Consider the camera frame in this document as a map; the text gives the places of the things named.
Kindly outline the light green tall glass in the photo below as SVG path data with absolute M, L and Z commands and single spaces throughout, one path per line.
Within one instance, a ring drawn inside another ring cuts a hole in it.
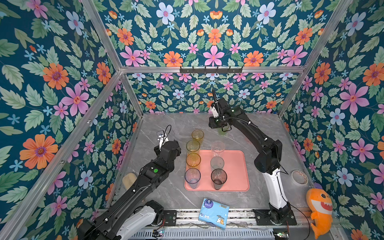
M 186 144 L 187 154 L 199 154 L 201 144 L 197 140 L 190 140 Z

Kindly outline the yellow tall glass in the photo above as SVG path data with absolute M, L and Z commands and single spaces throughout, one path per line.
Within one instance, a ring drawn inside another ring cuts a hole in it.
M 199 169 L 201 164 L 201 156 L 196 153 L 191 153 L 186 158 L 187 169 Z

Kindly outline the clear tall glass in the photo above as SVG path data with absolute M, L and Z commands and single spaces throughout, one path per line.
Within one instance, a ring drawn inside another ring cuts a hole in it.
M 211 144 L 211 150 L 214 157 L 220 157 L 221 154 L 225 151 L 226 145 L 224 142 L 221 141 L 214 141 Z

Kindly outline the short amber glass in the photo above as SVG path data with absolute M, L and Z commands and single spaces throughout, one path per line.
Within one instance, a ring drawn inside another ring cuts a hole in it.
M 204 132 L 200 129 L 195 129 L 192 134 L 191 134 L 192 138 L 196 141 L 198 141 L 200 143 L 200 145 L 202 145 L 203 143 L 203 140 L 204 140 Z

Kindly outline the blue tall glass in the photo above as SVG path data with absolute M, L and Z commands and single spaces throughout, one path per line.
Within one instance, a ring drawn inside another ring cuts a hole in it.
M 196 168 L 190 168 L 185 173 L 185 181 L 192 189 L 196 189 L 201 180 L 201 172 Z

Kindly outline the teal tall glass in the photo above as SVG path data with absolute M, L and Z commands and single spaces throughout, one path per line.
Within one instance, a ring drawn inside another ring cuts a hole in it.
M 223 169 L 223 167 L 225 165 L 225 161 L 223 158 L 221 158 L 219 156 L 215 156 L 211 159 L 210 165 L 211 165 L 212 171 L 214 171 L 216 169 Z

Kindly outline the pink plastic tray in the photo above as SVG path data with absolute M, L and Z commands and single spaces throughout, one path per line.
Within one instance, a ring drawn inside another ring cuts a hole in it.
M 211 180 L 211 150 L 200 150 L 201 163 L 198 169 L 201 173 L 200 181 L 195 189 L 187 182 L 184 187 L 188 191 L 213 192 L 214 182 Z M 224 171 L 227 173 L 227 181 L 218 190 L 219 192 L 246 192 L 250 189 L 249 177 L 245 155 L 240 150 L 225 150 L 221 157 L 224 159 Z

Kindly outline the grey smoke tall glass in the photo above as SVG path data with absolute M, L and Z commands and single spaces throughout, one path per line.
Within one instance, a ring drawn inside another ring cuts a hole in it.
M 215 190 L 220 190 L 227 179 L 228 175 L 223 169 L 214 169 L 211 173 L 211 180 Z

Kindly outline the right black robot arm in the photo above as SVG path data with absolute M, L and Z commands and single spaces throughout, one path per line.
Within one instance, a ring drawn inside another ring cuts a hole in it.
M 256 126 L 240 107 L 231 107 L 228 102 L 218 99 L 216 91 L 212 90 L 214 102 L 211 104 L 212 117 L 209 127 L 222 129 L 234 127 L 238 129 L 256 148 L 258 155 L 254 160 L 255 167 L 265 178 L 269 193 L 269 218 L 275 225 L 285 223 L 293 213 L 288 202 L 281 180 L 285 169 L 281 166 L 283 145 L 279 140 L 268 137 Z

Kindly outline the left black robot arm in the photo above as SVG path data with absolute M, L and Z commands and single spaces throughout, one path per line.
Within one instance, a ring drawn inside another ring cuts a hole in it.
M 93 221 L 84 220 L 78 227 L 80 240 L 128 240 L 142 228 L 158 224 L 164 208 L 156 201 L 135 210 L 175 169 L 175 159 L 182 150 L 177 140 L 159 137 L 154 148 L 156 158 L 143 166 L 133 185 L 103 214 Z

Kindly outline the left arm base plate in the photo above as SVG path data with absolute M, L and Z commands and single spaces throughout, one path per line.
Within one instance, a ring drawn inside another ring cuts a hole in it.
M 161 227 L 175 227 L 177 222 L 177 210 L 164 210 Z

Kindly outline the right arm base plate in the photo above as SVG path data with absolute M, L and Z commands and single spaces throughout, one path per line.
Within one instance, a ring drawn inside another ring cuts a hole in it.
M 273 222 L 271 218 L 270 210 L 256 210 L 252 209 L 255 214 L 255 219 L 258 226 L 297 226 L 297 220 L 293 211 L 290 211 L 288 215 L 280 222 Z

